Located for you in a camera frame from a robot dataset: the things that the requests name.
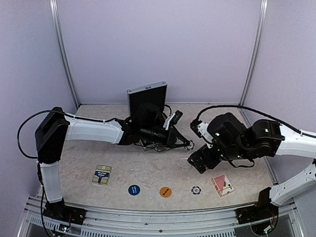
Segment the blue white poker chip stack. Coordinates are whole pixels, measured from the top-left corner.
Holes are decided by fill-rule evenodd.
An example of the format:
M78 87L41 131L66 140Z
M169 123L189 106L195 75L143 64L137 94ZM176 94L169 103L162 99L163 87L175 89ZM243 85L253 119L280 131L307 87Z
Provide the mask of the blue white poker chip stack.
M194 148L195 144L192 140L190 140L189 144L185 147L186 150L190 151Z

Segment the red playing card deck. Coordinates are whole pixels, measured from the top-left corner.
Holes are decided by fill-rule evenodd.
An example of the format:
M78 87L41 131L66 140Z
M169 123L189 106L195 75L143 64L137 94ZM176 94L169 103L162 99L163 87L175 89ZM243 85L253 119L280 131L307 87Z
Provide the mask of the red playing card deck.
M219 197L227 196L235 191L226 174L213 177L211 181Z

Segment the aluminium poker chip case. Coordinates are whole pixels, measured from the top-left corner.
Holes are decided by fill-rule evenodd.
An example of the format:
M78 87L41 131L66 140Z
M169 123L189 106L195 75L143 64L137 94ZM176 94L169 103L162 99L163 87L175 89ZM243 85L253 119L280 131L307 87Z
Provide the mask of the aluminium poker chip case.
M121 145L145 141L169 149L166 143L164 106L167 92L165 81L127 90L129 117L122 123Z

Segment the orange big blind button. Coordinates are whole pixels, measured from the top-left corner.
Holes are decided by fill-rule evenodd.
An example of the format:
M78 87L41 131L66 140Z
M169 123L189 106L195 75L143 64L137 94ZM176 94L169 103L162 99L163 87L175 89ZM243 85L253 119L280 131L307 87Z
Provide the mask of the orange big blind button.
M172 195L172 189L170 187L162 187L159 194L163 198L168 198Z

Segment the blue small blind button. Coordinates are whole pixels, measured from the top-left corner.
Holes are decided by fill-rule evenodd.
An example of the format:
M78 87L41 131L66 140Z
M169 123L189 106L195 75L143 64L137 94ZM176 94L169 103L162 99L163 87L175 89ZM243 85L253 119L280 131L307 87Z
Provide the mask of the blue small blind button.
M128 193L132 196L136 196L136 195L140 194L140 187L138 185L131 185L128 188Z

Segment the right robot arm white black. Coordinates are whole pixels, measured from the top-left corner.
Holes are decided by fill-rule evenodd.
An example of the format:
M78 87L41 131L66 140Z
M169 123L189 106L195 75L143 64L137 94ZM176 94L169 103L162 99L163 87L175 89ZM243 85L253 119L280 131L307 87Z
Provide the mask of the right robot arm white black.
M194 119L191 130L206 144L188 158L199 173L214 169L220 162L274 156L316 158L316 135L296 129L285 122L264 115L251 127L246 127L232 113L216 116L211 122ZM287 181L263 189L258 201L250 207L236 210L242 223L255 218L278 215L279 206L316 184L316 162Z

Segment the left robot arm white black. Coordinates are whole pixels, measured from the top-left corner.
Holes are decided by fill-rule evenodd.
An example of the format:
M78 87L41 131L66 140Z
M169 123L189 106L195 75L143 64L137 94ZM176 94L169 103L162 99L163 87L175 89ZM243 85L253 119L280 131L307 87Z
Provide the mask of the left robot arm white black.
M95 119L68 114L60 107L33 114L25 121L46 114L35 131L38 177L46 198L45 210L63 220L73 210L65 205L61 192L59 161L66 141L96 141L129 146L146 141L167 149L191 150L193 141L185 138L175 127L183 113L170 116L156 105L141 104L126 119Z

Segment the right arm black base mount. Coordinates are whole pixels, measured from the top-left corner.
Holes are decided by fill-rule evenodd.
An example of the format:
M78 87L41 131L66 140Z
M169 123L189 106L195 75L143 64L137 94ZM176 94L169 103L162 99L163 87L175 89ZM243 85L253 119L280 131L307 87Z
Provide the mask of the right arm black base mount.
M268 209L257 205L238 208L235 212L240 225L272 217L272 213Z

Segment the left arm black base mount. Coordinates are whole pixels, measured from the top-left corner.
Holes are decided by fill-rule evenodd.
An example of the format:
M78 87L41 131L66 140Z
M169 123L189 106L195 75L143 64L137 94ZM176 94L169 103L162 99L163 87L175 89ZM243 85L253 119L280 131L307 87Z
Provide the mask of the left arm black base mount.
M65 205L65 202L62 199L59 202L47 202L45 204L43 215L69 224L83 225L86 210Z

